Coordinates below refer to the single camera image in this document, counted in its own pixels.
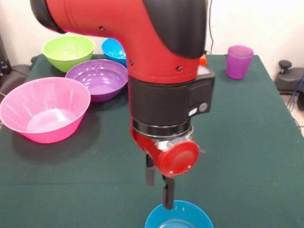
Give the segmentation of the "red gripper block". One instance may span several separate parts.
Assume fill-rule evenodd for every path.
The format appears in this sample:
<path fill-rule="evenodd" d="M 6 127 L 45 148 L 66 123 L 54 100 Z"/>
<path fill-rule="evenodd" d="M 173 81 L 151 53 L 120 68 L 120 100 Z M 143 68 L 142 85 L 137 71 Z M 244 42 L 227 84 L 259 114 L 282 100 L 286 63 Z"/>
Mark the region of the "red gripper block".
<path fill-rule="evenodd" d="M 145 178 L 148 186 L 155 182 L 155 166 L 163 174 L 165 186 L 162 205 L 165 209 L 173 209 L 175 180 L 172 178 L 184 174 L 194 167 L 200 154 L 199 146 L 193 141 L 194 128 L 184 135 L 170 140 L 148 138 L 131 129 L 131 136 L 137 145 L 147 153 Z"/>

